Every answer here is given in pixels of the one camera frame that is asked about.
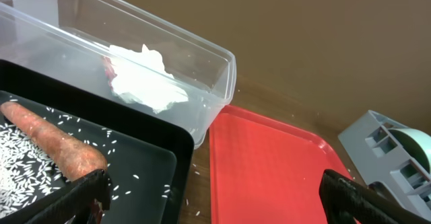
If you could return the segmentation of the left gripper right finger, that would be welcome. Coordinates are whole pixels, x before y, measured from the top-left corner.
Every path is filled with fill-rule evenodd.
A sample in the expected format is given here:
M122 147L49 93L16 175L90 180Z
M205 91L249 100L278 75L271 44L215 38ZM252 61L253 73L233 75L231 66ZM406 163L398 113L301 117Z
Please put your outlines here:
M430 224L330 169L323 172L319 197L328 224Z

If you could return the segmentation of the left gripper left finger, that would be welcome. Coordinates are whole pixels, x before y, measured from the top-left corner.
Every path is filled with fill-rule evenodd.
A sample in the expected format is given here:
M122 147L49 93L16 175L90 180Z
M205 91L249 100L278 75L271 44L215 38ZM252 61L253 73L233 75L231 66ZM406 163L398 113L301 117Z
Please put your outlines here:
M36 202L1 218L2 224L95 223L110 209L111 180L94 170Z

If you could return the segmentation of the orange carrot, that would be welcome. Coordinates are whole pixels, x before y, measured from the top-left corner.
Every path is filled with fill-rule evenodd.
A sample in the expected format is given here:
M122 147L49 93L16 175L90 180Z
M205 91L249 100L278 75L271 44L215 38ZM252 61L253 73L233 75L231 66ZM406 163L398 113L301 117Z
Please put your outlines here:
M1 104L1 113L29 136L67 179L74 181L94 170L108 169L107 160L99 150L68 135L22 105L5 102Z

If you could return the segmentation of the white rice pile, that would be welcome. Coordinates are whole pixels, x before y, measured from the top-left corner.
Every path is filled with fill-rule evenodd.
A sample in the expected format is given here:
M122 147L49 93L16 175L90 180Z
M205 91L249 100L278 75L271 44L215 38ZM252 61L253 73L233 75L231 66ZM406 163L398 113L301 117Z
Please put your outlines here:
M112 178L111 208L103 223L160 223L176 167L173 153L78 116L17 96L21 103L63 132L96 148ZM66 186L69 180L22 130L1 118L1 216L12 214Z

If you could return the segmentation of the green bowl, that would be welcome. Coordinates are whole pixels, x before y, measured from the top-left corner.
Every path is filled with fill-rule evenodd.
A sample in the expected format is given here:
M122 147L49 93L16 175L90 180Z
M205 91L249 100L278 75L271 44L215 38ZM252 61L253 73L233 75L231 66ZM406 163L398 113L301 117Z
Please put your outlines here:
M389 132L430 173L430 135L413 128L390 128Z

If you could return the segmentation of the red snack wrapper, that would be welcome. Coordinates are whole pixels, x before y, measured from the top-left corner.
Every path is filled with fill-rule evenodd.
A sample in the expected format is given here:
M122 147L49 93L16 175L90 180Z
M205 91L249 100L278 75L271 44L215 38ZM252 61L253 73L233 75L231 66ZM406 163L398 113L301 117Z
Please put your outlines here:
M114 68L112 67L112 63L109 57L102 57L102 62L104 65L104 71L108 78L108 84L110 88L112 88L112 80L117 76L117 74L114 71Z

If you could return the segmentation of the white napkin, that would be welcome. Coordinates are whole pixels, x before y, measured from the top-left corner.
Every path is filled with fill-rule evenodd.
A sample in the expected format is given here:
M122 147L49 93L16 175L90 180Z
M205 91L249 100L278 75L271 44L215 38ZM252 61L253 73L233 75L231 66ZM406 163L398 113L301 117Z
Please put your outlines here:
M112 80L112 93L122 101L148 106L158 114L189 100L187 92L172 82L174 76L166 72L157 50L143 44L135 52L111 44L109 51L115 54L110 60L117 74Z

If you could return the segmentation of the grey dishwasher rack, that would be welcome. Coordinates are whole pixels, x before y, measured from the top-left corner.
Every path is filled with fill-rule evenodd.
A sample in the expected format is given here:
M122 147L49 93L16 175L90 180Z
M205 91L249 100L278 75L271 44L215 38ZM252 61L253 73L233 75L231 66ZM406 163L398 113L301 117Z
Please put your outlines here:
M338 138L366 185L380 184L406 210L430 220L430 173L389 132L409 128L369 110Z

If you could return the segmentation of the black plastic tray bin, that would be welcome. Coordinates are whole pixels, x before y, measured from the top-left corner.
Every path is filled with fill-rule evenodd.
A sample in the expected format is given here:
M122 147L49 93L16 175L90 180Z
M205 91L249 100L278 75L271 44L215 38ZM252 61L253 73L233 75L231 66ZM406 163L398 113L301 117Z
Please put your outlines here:
M104 154L113 191L103 223L178 223L193 154L186 130L1 61L9 100Z

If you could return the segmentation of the red serving tray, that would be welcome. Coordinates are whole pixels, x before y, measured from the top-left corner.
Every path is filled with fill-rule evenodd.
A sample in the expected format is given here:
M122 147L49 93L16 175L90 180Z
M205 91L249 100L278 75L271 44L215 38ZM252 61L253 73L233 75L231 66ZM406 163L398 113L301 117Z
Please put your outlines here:
M210 126L213 224L326 223L325 169L349 176L318 135L236 106Z

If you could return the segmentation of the clear plastic bin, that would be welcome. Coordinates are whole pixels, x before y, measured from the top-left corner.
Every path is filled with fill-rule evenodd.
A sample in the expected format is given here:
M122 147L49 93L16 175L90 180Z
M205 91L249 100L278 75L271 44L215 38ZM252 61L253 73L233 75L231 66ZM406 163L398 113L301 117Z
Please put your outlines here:
M112 93L110 45L161 53L187 102L155 114ZM236 59L225 48L123 0L1 0L1 58L185 129L195 146L233 98Z

